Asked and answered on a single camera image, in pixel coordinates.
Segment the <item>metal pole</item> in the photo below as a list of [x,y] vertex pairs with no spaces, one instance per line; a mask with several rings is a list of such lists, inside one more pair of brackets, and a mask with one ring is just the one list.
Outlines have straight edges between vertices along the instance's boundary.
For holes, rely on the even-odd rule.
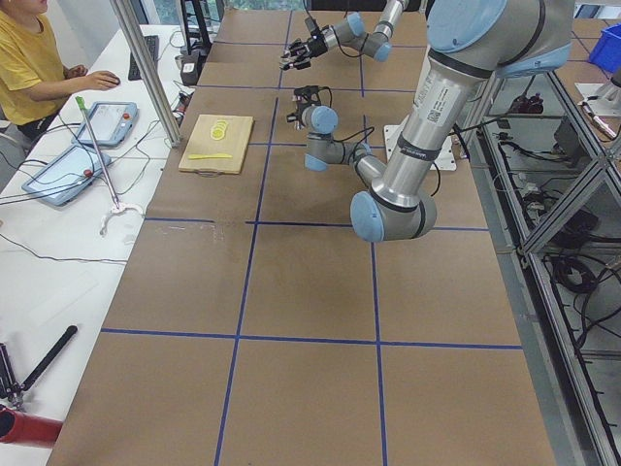
[[131,6],[130,0],[110,0],[114,13],[118,18],[129,49],[136,59],[141,77],[147,86],[148,95],[155,107],[155,111],[164,126],[164,130],[168,135],[172,147],[176,147],[180,143],[181,135],[173,112],[171,111],[166,93],[162,87],[162,82],[157,76],[157,69],[147,50],[147,45],[143,39],[143,33],[140,24]]
[[93,143],[93,148],[95,149],[97,158],[99,159],[99,165],[101,166],[101,172],[104,174],[104,179],[106,180],[106,186],[108,187],[108,191],[113,197],[114,205],[119,208],[120,200],[118,199],[118,194],[116,194],[116,190],[114,189],[113,181],[110,179],[110,175],[108,174],[108,167],[106,167],[106,160],[104,160],[104,155],[99,150],[99,145],[97,144],[97,137],[95,136],[95,130],[90,124],[88,112],[86,111],[86,107],[84,106],[84,99],[82,99],[81,97],[76,97],[76,102],[78,102],[78,107],[80,107],[80,111],[82,112],[82,116],[84,117],[84,123],[86,124],[86,129],[88,130],[88,134],[90,135],[90,140]]

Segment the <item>wooden cutting board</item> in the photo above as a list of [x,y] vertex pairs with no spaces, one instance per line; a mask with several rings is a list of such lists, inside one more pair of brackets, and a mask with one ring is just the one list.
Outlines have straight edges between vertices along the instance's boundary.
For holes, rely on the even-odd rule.
[[[226,121],[226,129],[224,138],[218,141],[212,137],[212,128],[219,121]],[[181,158],[180,171],[239,174],[253,122],[252,116],[199,115]],[[222,154],[231,157],[220,158]]]

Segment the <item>blue container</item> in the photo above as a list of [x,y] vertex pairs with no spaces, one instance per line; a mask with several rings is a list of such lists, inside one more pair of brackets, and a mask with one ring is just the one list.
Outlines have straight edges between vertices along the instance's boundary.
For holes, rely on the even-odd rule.
[[602,37],[589,55],[589,61],[610,73],[617,71],[621,66],[621,23],[602,30]]

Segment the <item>label sticker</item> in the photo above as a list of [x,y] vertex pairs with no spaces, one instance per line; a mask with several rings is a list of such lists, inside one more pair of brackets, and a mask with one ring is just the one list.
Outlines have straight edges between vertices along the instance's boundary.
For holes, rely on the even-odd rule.
[[437,126],[443,126],[450,115],[455,101],[459,97],[459,88],[451,85],[440,85],[436,88],[423,88],[421,101],[416,99],[416,109],[421,119]]

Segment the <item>keyboard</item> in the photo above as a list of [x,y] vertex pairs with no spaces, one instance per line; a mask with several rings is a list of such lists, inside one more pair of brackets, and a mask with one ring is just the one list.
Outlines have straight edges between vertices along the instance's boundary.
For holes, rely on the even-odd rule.
[[[158,36],[145,36],[145,43],[147,44],[148,52],[153,58],[153,63],[157,66],[157,58],[159,58],[159,37]],[[129,81],[137,81],[141,78],[140,69],[138,68],[138,63],[136,63],[136,59],[134,58],[134,54],[129,54],[129,74],[127,75],[127,79]]]

